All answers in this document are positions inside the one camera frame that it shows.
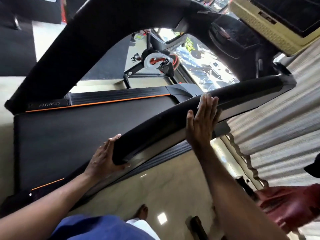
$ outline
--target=marble floor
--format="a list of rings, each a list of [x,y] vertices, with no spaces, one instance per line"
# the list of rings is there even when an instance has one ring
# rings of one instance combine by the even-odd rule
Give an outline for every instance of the marble floor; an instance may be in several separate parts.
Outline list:
[[[100,191],[70,214],[113,214],[128,220],[142,204],[148,206],[147,222],[160,239],[194,239],[187,226],[194,216],[200,218],[210,239],[223,236],[215,223],[209,188],[193,151]],[[158,216],[163,214],[167,221],[160,224]]]

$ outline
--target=window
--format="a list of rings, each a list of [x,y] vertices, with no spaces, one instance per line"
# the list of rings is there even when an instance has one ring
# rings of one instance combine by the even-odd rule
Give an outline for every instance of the window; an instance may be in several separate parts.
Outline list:
[[[166,28],[162,28],[158,34],[164,41],[172,40],[177,36],[171,29]],[[185,44],[177,47],[174,52],[204,92],[239,82],[211,50],[191,35],[188,35]]]

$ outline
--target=curtain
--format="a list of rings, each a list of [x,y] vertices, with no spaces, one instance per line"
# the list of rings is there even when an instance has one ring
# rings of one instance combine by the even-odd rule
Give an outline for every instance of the curtain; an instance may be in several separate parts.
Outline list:
[[[297,81],[294,89],[228,121],[231,144],[264,186],[320,183],[303,169],[320,152],[320,40],[288,69]],[[299,231],[320,240],[320,219]]]

